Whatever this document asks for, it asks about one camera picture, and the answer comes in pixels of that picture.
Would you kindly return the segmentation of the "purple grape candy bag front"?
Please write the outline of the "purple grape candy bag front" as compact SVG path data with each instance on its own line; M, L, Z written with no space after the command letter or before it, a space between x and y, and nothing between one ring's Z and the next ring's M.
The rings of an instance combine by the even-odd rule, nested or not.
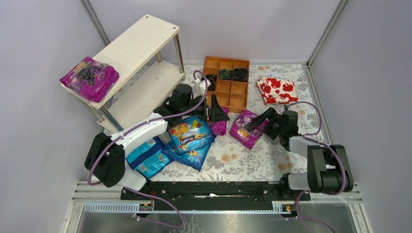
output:
M257 114L245 109L234 121L229 134L251 150L255 143L264 134L264 127L269 123L266 119L260 126L254 126L252 119L258 117Z

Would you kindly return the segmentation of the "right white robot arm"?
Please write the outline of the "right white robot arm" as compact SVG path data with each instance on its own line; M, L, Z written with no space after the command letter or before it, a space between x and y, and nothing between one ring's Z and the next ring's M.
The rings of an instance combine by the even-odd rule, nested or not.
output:
M300 134L297 112L286 110L278 114L274 108L269 108L251 120L251 129L259 126L263 126L269 138L278 138L285 150L307 160L306 172L282 176L279 181L281 193L310 191L337 195L352 191L354 181L344 146L328 145Z

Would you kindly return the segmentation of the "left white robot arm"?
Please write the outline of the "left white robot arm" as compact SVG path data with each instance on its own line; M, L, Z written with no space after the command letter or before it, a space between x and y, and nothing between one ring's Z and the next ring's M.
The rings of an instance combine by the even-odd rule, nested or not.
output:
M172 95L140 123L112 135L97 134L84 163L89 171L87 183L103 184L107 188L118 185L129 190L141 190L148 179L142 172L126 168L125 158L130 152L177 126L184 116L197 116L211 122L229 120L218 104L216 95L211 96L210 106L207 105L206 97L203 94L192 98L192 87L179 84Z

